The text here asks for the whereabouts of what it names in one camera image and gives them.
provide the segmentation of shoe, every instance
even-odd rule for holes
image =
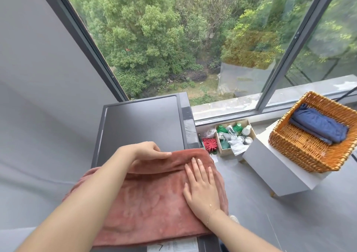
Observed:
[[[239,224],[238,219],[234,215],[230,215],[229,218],[231,218],[234,222]]]

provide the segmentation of pink blanket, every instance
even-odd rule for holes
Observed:
[[[185,182],[189,183],[184,165],[187,163],[192,169],[192,157],[201,159],[206,171],[211,166],[221,209],[228,214],[223,178],[208,152],[203,149],[175,151],[166,160],[133,164],[93,246],[147,244],[210,233],[192,213],[182,194]],[[97,169],[99,167],[85,173],[69,194]]]

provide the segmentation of floor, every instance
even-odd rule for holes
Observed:
[[[252,124],[258,134],[273,122]],[[314,190],[270,197],[247,163],[216,155],[230,214],[284,252],[342,252],[357,247],[357,163],[350,159]]]

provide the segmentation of person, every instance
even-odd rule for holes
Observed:
[[[154,142],[118,148],[113,156],[63,201],[17,248],[16,252],[87,252],[100,231],[125,175],[135,160],[165,159]],[[200,160],[194,172],[185,165],[190,186],[183,194],[193,213],[226,245],[230,252],[280,251],[234,222],[220,209],[212,169],[208,176]]]

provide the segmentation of wicker basket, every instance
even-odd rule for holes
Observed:
[[[290,116],[303,103],[348,126],[347,138],[339,144],[328,145],[290,124]],[[338,171],[357,144],[357,111],[315,92],[307,92],[279,120],[270,133],[269,143],[308,172]]]

